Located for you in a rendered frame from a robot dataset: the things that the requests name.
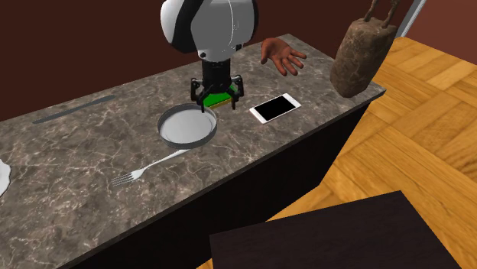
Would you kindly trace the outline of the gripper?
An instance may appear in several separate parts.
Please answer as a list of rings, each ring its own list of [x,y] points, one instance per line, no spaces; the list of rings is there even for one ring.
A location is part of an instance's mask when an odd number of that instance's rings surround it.
[[[203,80],[192,78],[190,81],[190,98],[200,106],[202,113],[205,112],[204,100],[210,94],[226,92],[232,103],[232,109],[240,97],[244,96],[243,80],[240,75],[231,78],[231,60],[227,59],[219,62],[202,60]],[[237,86],[237,90],[232,89],[232,83]],[[203,86],[203,91],[197,93],[198,88]]]

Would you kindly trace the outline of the green and yellow sponge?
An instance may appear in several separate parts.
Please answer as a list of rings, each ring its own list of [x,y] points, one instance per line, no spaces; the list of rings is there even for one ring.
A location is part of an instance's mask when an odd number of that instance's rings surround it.
[[[234,109],[235,103],[240,97],[242,97],[241,92],[232,85],[210,85],[197,96],[196,102],[198,105],[208,108],[231,102]]]

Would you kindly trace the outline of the grey round bowl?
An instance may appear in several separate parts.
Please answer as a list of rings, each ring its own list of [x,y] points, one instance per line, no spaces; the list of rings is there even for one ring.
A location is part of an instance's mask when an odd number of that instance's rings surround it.
[[[158,120],[161,140],[180,150],[193,149],[207,144],[216,134],[218,120],[209,108],[195,103],[175,105]]]

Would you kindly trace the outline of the white smartphone with black screen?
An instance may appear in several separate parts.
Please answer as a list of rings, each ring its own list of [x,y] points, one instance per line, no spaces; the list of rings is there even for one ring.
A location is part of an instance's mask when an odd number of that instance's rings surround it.
[[[284,93],[250,108],[249,111],[260,123],[266,124],[300,107],[301,104],[295,98],[288,93]]]

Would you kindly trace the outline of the brown hand figure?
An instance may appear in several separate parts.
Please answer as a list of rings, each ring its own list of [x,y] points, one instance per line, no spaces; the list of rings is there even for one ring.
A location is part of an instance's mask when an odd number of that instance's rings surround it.
[[[282,76],[286,76],[288,73],[297,76],[297,68],[302,69],[304,67],[300,59],[304,60],[306,58],[306,54],[293,49],[279,38],[266,38],[261,43],[260,63],[266,64],[268,60],[271,60]]]

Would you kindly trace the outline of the silver fork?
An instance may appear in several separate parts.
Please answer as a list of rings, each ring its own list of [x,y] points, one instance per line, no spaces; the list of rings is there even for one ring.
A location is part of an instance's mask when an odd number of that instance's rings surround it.
[[[130,182],[136,181],[150,167],[153,167],[156,164],[163,163],[163,162],[165,162],[167,160],[170,160],[174,157],[180,156],[181,154],[184,154],[188,151],[189,151],[189,149],[178,150],[178,151],[168,155],[167,157],[164,157],[164,158],[162,158],[160,160],[157,160],[157,161],[155,161],[155,162],[153,162],[153,163],[151,163],[151,164],[149,164],[145,167],[142,167],[141,169],[137,169],[137,170],[134,170],[130,173],[127,173],[127,174],[121,175],[119,177],[113,178],[113,179],[110,180],[110,185],[111,186],[119,186],[119,185],[122,185],[124,183],[130,183]]]

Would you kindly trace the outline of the dark grey knife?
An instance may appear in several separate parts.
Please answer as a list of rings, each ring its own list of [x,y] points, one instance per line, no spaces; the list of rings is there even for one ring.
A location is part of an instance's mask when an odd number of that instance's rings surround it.
[[[48,115],[46,117],[43,117],[43,118],[39,118],[37,120],[34,120],[32,122],[32,124],[41,124],[41,123],[45,123],[45,122],[48,122],[48,121],[51,121],[51,120],[54,120],[56,118],[60,118],[60,117],[63,117],[65,115],[69,115],[69,114],[72,114],[76,111],[79,111],[81,109],[84,109],[84,108],[87,108],[87,107],[90,107],[90,106],[93,106],[93,105],[98,105],[100,103],[103,103],[103,102],[108,102],[110,100],[113,100],[115,98],[115,95],[108,95],[108,96],[104,96],[102,98],[99,98],[99,99],[95,99],[95,100],[92,100],[91,102],[87,102],[85,104],[82,104],[82,105],[79,105],[77,107],[73,107],[71,109],[67,109],[67,110],[64,110],[62,112],[58,112],[58,113],[54,113],[52,115]]]

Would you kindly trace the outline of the brown stone vase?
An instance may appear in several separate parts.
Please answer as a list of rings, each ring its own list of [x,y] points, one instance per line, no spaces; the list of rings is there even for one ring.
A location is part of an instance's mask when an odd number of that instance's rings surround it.
[[[330,82],[344,98],[363,92],[387,56],[398,32],[390,24],[401,0],[390,0],[391,9],[385,20],[372,16],[378,0],[373,0],[365,17],[353,21],[336,53],[330,71]]]

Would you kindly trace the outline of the white plate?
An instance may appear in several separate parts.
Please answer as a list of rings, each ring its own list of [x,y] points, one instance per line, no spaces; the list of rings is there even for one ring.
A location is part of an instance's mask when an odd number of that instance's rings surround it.
[[[0,197],[10,185],[11,167],[0,159]]]

